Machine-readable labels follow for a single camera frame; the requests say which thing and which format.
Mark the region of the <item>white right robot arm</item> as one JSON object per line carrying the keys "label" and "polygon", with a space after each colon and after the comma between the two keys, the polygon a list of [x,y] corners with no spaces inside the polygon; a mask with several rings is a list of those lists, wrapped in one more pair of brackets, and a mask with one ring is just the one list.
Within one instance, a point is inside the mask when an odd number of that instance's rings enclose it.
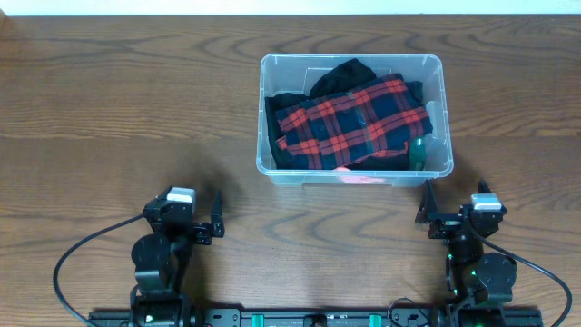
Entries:
{"label": "white right robot arm", "polygon": [[447,287],[453,292],[445,306],[430,314],[432,326],[508,326],[503,305],[513,299],[517,263],[505,254],[484,251],[484,241],[498,231],[506,212],[481,181],[457,213],[442,213],[431,183],[424,183],[415,223],[428,226],[430,239],[444,241]]}

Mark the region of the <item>pink printed t-shirt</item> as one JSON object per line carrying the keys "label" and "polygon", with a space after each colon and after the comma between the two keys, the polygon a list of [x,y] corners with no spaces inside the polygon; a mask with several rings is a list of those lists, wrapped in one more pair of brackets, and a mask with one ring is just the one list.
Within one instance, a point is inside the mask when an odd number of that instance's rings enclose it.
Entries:
{"label": "pink printed t-shirt", "polygon": [[385,183],[384,177],[378,177],[374,172],[354,171],[347,167],[338,167],[333,170],[339,181],[347,184],[374,184]]}

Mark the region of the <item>large black garment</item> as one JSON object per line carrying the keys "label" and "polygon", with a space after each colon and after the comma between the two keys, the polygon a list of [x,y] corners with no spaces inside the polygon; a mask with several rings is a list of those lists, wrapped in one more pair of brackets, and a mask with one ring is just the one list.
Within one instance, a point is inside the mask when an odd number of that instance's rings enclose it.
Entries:
{"label": "large black garment", "polygon": [[[345,92],[358,85],[364,84],[374,80],[380,76],[376,75],[370,68],[364,65],[358,59],[350,59],[344,62],[330,72],[322,76],[314,86],[310,89],[308,94],[293,94],[284,93],[274,96],[268,96],[265,99],[266,115],[268,122],[268,135],[271,147],[271,153],[280,170],[296,170],[291,167],[290,156],[280,150],[276,145],[276,139],[282,135],[281,129],[275,116],[277,110],[293,106],[302,101],[335,94],[338,92]],[[423,84],[419,81],[408,82],[409,89],[414,97],[423,104]],[[409,169],[409,155],[408,151],[405,154],[398,155],[391,159],[374,159],[369,158],[362,163],[347,166],[350,170],[361,171],[406,171]]]}

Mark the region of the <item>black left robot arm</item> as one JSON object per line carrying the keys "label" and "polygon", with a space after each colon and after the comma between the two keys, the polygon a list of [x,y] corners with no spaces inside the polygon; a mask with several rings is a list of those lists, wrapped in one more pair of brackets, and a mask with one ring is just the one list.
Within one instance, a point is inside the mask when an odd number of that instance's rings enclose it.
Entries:
{"label": "black left robot arm", "polygon": [[217,193],[210,221],[194,221],[196,192],[171,186],[148,202],[143,217],[153,232],[132,248],[137,285],[132,290],[129,326],[203,326],[202,312],[182,292],[182,282],[195,245],[222,238],[222,195]]}

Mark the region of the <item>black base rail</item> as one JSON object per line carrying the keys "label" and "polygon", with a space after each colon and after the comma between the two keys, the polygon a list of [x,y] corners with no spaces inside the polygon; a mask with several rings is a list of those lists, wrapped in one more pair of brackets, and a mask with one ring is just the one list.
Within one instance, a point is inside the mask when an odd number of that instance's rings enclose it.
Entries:
{"label": "black base rail", "polygon": [[427,307],[396,306],[384,311],[249,311],[235,308],[193,312],[187,322],[172,310],[91,312],[98,326],[202,326],[202,327],[388,327],[388,326],[506,326],[542,327],[539,310],[480,308],[460,310],[455,319]]}

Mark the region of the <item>red plaid shirt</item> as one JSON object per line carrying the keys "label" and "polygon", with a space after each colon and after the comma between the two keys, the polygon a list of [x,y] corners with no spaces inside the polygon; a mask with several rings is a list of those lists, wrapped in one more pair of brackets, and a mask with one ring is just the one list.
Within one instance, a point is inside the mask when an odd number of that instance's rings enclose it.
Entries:
{"label": "red plaid shirt", "polygon": [[405,154],[433,132],[428,111],[401,74],[386,74],[345,92],[302,101],[275,112],[277,147],[296,170],[335,170],[369,158]]}

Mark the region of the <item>dark green garment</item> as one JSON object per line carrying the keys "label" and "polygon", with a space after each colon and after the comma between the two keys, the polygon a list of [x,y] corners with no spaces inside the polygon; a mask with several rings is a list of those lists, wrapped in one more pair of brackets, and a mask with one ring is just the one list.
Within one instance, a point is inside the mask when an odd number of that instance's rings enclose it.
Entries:
{"label": "dark green garment", "polygon": [[419,137],[409,142],[409,169],[423,171],[427,159],[425,141]]}

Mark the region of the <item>clear plastic storage bin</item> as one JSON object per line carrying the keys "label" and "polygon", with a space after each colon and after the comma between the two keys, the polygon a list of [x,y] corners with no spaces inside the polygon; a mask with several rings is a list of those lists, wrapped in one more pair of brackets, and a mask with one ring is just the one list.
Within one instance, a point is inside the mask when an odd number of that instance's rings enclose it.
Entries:
{"label": "clear plastic storage bin", "polygon": [[415,187],[453,171],[454,156],[448,120],[443,64],[433,54],[267,54],[260,64],[260,95],[256,166],[277,186],[304,184],[347,184],[333,171],[280,170],[277,168],[268,135],[265,98],[284,93],[308,94],[315,83],[333,68],[356,58],[378,76],[400,73],[406,81],[423,83],[423,95],[431,134],[424,136],[427,159],[423,171],[369,171],[384,177],[385,184]]}

